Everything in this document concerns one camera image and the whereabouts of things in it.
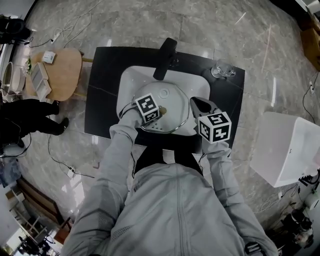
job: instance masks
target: electrical outlet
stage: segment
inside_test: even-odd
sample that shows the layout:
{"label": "electrical outlet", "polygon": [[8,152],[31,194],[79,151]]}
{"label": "electrical outlet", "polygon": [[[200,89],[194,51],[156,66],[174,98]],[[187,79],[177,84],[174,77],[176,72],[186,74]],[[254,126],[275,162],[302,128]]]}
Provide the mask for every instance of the electrical outlet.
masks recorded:
{"label": "electrical outlet", "polygon": [[73,170],[68,170],[68,177],[70,178],[70,179],[73,179],[74,178],[74,176],[75,176],[75,173],[73,172]]}
{"label": "electrical outlet", "polygon": [[60,34],[61,32],[58,32],[57,34],[55,34],[54,38],[51,41],[51,44],[53,44],[58,39],[58,37],[60,37]]}
{"label": "electrical outlet", "polygon": [[312,84],[311,81],[309,81],[309,86],[310,86],[310,93],[314,94],[315,93],[315,87],[314,87],[314,85]]}

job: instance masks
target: white bin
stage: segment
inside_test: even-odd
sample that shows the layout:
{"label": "white bin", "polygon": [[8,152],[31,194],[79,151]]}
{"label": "white bin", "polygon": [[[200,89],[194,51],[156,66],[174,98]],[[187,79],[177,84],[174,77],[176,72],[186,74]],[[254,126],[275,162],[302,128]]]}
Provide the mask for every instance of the white bin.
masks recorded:
{"label": "white bin", "polygon": [[265,112],[250,166],[274,188],[315,176],[320,127],[301,117]]}

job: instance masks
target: fiducial marker cube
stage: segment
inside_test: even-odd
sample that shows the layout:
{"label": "fiducial marker cube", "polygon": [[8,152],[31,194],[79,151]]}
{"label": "fiducial marker cube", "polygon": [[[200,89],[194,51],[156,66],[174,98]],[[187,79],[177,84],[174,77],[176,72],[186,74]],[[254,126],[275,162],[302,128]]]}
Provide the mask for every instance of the fiducial marker cube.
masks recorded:
{"label": "fiducial marker cube", "polygon": [[159,107],[151,93],[137,98],[135,103],[138,106],[145,123],[149,123],[150,121],[160,117]]}
{"label": "fiducial marker cube", "polygon": [[230,139],[231,120],[227,112],[209,114],[198,118],[199,134],[210,144]]}

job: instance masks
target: white sink basin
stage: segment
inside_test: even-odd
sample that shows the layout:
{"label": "white sink basin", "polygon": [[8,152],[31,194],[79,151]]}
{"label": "white sink basin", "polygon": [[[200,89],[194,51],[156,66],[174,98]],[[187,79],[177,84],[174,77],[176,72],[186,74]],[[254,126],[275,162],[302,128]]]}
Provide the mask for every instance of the white sink basin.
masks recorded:
{"label": "white sink basin", "polygon": [[[118,115],[124,108],[124,106],[132,101],[133,96],[140,88],[148,84],[157,82],[157,80],[153,78],[154,72],[155,68],[152,67],[131,66],[122,73],[118,99],[116,103],[116,112]],[[210,86],[208,81],[202,76],[168,70],[164,77],[164,80],[161,82],[179,86],[179,88],[186,94],[188,99],[194,96],[202,97],[207,100],[209,99]],[[157,99],[160,99],[159,95],[152,95],[155,98],[156,102]],[[185,109],[185,113],[182,113],[181,115],[184,117],[184,119],[186,119],[186,116],[188,114],[188,109]],[[183,136],[195,135],[195,126],[195,118],[193,117],[192,111],[190,109],[188,121],[182,127],[174,131],[173,134]]]}

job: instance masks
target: black faucet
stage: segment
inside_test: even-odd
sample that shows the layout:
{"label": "black faucet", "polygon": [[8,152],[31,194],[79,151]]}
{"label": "black faucet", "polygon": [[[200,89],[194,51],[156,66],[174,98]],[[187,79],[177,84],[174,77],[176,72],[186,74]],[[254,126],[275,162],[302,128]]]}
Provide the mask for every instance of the black faucet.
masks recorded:
{"label": "black faucet", "polygon": [[167,38],[157,53],[157,65],[153,77],[159,81],[165,78],[169,66],[176,60],[177,41]]}

